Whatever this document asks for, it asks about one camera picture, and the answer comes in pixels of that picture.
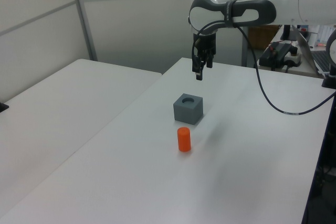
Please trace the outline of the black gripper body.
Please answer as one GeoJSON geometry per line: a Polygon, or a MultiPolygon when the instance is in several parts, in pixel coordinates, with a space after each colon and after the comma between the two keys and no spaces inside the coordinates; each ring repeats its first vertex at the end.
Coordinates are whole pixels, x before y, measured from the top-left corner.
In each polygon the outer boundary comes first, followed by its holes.
{"type": "Polygon", "coordinates": [[[193,40],[197,53],[209,51],[211,54],[216,54],[216,33],[199,36],[193,34],[193,40]]]}

